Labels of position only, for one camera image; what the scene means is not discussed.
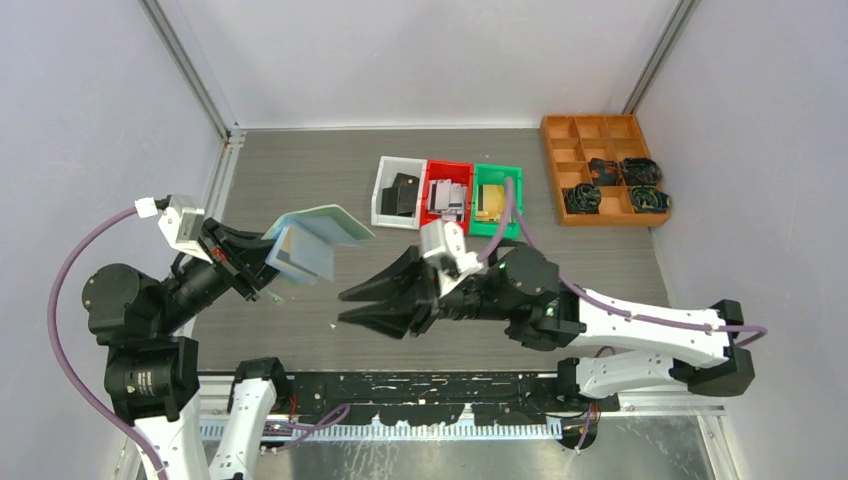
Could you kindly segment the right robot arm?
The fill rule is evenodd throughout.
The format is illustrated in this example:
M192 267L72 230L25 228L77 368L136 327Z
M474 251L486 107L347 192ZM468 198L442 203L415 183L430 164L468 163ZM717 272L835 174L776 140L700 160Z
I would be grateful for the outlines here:
M624 390L667 385L736 397L755 378L752 354L739 339L738 303L677 310L573 288L555 263L522 242L504 242L483 261L412 246L340 299L350 304L341 322L395 339L422 335L439 320L482 320L504 322L506 335L532 350L609 348L606 357L559 363L555 396L571 411Z

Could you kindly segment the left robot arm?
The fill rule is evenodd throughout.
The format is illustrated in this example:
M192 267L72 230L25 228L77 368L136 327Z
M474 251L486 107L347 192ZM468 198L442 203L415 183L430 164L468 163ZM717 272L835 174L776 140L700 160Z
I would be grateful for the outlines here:
M88 328L108 349L104 388L122 427L150 445L150 478L207 479L197 412L198 341L178 330L229 290L254 301L277 275L266 257L275 242L207 219L200 247L208 259L180 253L157 280L126 264L108 264L85 284Z

